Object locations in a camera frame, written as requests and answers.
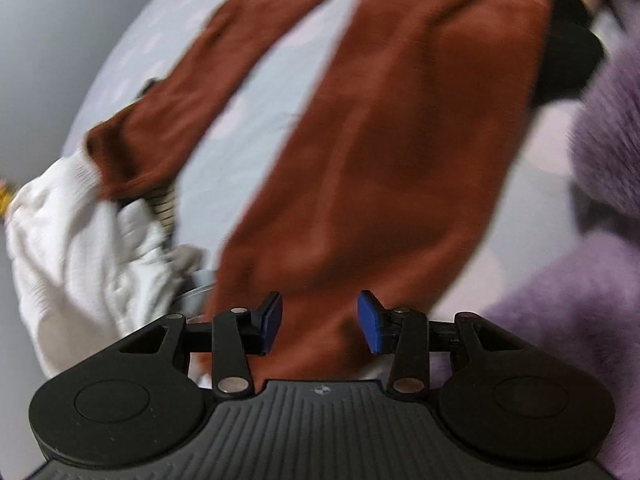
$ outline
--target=polka dot fabric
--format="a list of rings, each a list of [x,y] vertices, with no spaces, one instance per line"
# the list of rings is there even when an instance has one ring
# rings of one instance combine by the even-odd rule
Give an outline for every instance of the polka dot fabric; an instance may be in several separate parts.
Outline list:
[[[152,0],[111,52],[67,139],[130,103],[144,82],[164,77],[225,0]],[[177,182],[174,241],[206,248],[216,261],[309,101],[358,0],[327,0],[264,56],[211,125]],[[608,12],[595,23],[608,48],[620,30]],[[537,110],[484,243],[433,311],[451,319],[482,311],[575,246],[567,135],[576,100]]]

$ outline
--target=clothing pile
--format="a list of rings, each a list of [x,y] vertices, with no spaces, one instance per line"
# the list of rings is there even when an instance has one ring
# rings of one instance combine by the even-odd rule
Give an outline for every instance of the clothing pile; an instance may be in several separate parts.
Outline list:
[[[5,224],[20,315],[47,377],[167,314],[182,280],[200,268],[193,246],[163,247],[145,200],[100,200],[84,152],[22,187]]]
[[[166,79],[88,133],[102,195],[174,179],[255,63],[322,1],[225,2]],[[446,290],[522,140],[550,3],[360,1],[205,306],[282,293],[257,383],[355,374],[370,360],[353,307],[363,288],[420,307]]]

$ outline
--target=small logo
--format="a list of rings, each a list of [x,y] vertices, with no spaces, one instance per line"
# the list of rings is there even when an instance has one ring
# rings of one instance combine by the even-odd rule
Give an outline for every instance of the small logo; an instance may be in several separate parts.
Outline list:
[[[313,391],[315,394],[319,396],[323,396],[323,395],[330,394],[331,388],[329,388],[328,386],[325,386],[324,384],[321,384],[320,386],[316,386]]]

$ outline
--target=brown sweater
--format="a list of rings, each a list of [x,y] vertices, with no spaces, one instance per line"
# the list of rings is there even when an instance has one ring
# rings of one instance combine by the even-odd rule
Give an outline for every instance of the brown sweater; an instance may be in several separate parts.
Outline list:
[[[320,1],[223,4],[167,79],[89,132],[104,196],[174,178],[257,59]],[[455,278],[519,146],[547,14],[548,0],[361,0],[207,301],[213,315],[283,294],[257,382],[353,374],[369,359],[360,290],[425,310]]]

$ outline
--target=circular pad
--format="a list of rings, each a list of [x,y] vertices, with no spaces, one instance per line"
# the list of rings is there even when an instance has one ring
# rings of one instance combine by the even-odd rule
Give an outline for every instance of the circular pad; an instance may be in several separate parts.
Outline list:
[[[592,458],[614,416],[611,396],[595,378],[533,348],[471,359],[444,384],[438,408],[462,444],[519,467]]]
[[[562,386],[539,377],[507,379],[495,387],[494,398],[505,411],[525,418],[557,415],[567,403]]]
[[[130,381],[101,381],[87,386],[76,397],[76,410],[94,422],[122,422],[141,413],[149,393]]]
[[[154,354],[104,351],[33,397],[31,429],[47,458],[116,469],[183,444],[204,416],[193,381]]]

